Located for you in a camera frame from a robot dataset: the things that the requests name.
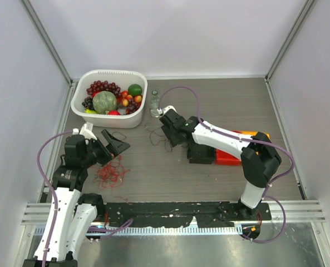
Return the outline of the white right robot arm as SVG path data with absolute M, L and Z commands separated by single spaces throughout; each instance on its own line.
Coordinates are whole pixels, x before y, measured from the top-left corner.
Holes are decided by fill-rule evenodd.
M 262 132 L 251 136 L 225 130 L 195 116 L 186 120 L 172 106 L 159 112 L 162 131 L 172 147 L 184 142 L 212 147 L 241 161 L 247 183 L 238 201 L 238 213 L 246 220 L 255 217 L 265 188 L 282 162 L 268 136 Z

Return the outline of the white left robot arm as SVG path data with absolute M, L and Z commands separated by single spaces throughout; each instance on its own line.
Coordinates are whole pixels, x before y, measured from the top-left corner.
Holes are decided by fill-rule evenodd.
M 61 164 L 52 179 L 44 178 L 52 195 L 51 207 L 42 239 L 34 256 L 23 266 L 77 266 L 77 257 L 91 223 L 104 218 L 106 206 L 101 195 L 83 194 L 87 170 L 106 165 L 130 148 L 107 130 L 104 145 L 86 127 L 68 132 Z

